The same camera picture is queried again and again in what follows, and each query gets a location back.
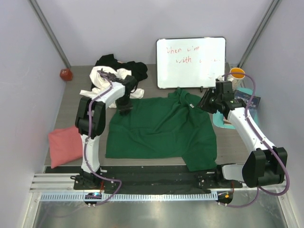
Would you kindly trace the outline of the white dry-erase board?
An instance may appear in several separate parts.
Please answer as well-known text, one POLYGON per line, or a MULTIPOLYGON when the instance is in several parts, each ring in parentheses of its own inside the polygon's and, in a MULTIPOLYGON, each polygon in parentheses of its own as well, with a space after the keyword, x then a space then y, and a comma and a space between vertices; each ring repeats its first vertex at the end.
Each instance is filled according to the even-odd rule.
POLYGON ((225 73, 224 37, 163 38, 156 42, 157 86, 214 87, 225 73))

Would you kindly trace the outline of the white mug orange inside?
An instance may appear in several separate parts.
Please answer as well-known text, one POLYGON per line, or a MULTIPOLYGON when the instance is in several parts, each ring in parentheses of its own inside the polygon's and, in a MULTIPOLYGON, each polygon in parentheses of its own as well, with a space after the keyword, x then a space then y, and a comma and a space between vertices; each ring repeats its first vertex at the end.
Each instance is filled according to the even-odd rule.
POLYGON ((230 69, 230 74, 228 75, 228 81, 232 83, 232 89, 236 90, 242 80, 245 78, 245 71, 239 67, 234 67, 230 69))

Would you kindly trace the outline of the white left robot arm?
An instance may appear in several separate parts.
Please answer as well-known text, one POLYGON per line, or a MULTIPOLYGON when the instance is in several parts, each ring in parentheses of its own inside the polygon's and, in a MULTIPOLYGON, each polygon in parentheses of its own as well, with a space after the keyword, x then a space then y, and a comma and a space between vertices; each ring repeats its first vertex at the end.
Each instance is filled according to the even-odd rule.
POLYGON ((83 145, 82 172, 87 174, 85 185, 95 190, 101 184, 99 140, 105 129, 106 110, 116 103, 119 114, 126 115, 133 108, 130 95, 137 87, 137 80, 127 75, 120 79, 113 74, 102 75, 109 85, 93 97, 82 97, 79 102, 75 126, 83 145))

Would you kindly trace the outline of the green t-shirt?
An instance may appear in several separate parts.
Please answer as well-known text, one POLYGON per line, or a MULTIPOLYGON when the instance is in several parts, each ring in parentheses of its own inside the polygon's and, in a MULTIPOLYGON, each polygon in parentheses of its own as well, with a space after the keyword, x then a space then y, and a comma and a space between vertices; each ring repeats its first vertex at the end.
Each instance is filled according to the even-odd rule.
POLYGON ((130 113, 117 111, 110 123, 106 158, 181 157, 189 171, 214 169, 217 139, 200 97, 177 89, 167 97, 133 99, 130 113))

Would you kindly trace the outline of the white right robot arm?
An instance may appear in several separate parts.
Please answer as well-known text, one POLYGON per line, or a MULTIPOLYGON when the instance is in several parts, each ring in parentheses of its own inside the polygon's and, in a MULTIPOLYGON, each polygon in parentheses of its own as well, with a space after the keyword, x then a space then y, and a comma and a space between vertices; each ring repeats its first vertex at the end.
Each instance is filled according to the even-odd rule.
POLYGON ((224 188, 235 180, 254 188, 285 182, 285 187, 289 188, 286 150, 276 147, 262 133, 246 105, 243 100, 235 99, 230 81, 217 81, 214 88, 207 89, 198 104, 198 108, 203 111, 223 114, 237 130, 249 152, 249 157, 243 165, 223 165, 221 172, 214 176, 216 185, 224 188))

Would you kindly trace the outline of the white t-shirt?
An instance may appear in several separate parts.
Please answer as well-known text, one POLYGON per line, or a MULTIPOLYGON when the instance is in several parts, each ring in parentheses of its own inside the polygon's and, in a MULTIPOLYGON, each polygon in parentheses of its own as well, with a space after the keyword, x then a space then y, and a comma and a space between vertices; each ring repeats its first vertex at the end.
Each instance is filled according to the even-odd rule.
POLYGON ((79 94, 90 98, 96 98, 98 95, 108 91, 108 93, 105 94, 107 98, 114 93, 123 96, 126 91, 125 87, 118 82, 112 82, 109 79, 104 78, 101 73, 105 73, 106 76, 114 75, 118 79, 126 79, 127 76, 133 76, 132 71, 125 68, 114 70, 109 66, 95 66, 89 74, 89 78, 94 87, 90 91, 81 90, 79 94))

